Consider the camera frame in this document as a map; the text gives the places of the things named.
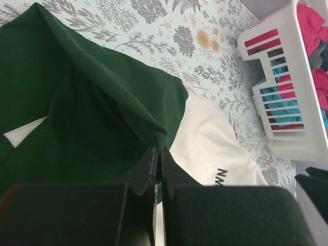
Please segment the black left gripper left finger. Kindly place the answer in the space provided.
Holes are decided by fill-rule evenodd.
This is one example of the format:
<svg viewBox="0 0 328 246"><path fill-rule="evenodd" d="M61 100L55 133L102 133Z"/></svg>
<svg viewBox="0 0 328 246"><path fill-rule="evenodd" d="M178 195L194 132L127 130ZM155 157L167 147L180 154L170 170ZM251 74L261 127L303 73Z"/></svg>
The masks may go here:
<svg viewBox="0 0 328 246"><path fill-rule="evenodd" d="M157 150L112 183L18 184L1 200L1 245L154 245Z"/></svg>

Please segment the white green raglan t-shirt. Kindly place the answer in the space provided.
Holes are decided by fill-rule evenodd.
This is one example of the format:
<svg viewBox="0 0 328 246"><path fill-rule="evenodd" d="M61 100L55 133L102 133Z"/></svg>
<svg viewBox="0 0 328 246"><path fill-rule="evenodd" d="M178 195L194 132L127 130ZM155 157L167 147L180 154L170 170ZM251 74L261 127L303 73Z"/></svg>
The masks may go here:
<svg viewBox="0 0 328 246"><path fill-rule="evenodd" d="M1 193L110 182L156 144L203 185L265 185L226 115L175 76L104 48L38 3L1 27Z"/></svg>

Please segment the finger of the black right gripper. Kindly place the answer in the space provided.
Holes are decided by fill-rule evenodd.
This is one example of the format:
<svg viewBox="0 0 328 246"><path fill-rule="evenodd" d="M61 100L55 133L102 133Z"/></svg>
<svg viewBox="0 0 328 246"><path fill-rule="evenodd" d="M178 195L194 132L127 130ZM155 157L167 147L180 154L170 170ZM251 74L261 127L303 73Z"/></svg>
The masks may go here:
<svg viewBox="0 0 328 246"><path fill-rule="evenodd" d="M295 177L322 218L327 218L327 181L299 174Z"/></svg>
<svg viewBox="0 0 328 246"><path fill-rule="evenodd" d="M327 170L308 167L306 172L309 174L307 176L307 182L327 182Z"/></svg>

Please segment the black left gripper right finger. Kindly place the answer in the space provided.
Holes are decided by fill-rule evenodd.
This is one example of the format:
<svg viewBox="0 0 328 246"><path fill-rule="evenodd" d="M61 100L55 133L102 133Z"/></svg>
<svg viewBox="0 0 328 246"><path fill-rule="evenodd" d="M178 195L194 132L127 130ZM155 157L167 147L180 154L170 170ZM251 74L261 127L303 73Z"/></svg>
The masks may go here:
<svg viewBox="0 0 328 246"><path fill-rule="evenodd" d="M168 149L160 154L165 245L314 245L291 193L269 186L203 186Z"/></svg>

